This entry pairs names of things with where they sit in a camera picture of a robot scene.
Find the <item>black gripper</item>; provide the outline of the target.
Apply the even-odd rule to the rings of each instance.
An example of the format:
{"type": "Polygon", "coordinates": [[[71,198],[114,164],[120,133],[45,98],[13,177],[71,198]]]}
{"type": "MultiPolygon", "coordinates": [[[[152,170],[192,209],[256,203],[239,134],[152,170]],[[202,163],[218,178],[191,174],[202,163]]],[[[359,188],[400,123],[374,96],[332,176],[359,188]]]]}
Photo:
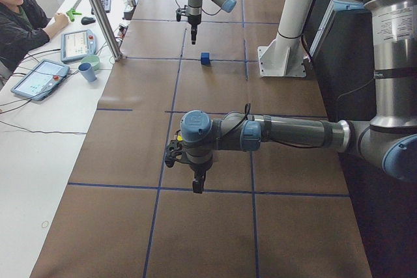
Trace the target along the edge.
{"type": "Polygon", "coordinates": [[[204,163],[193,163],[190,165],[190,168],[194,172],[194,179],[192,182],[192,189],[194,193],[202,193],[204,191],[206,173],[211,167],[211,160],[204,163]]]}
{"type": "Polygon", "coordinates": [[[189,17],[188,23],[191,25],[191,43],[196,44],[198,25],[201,23],[200,17],[189,17]]]}

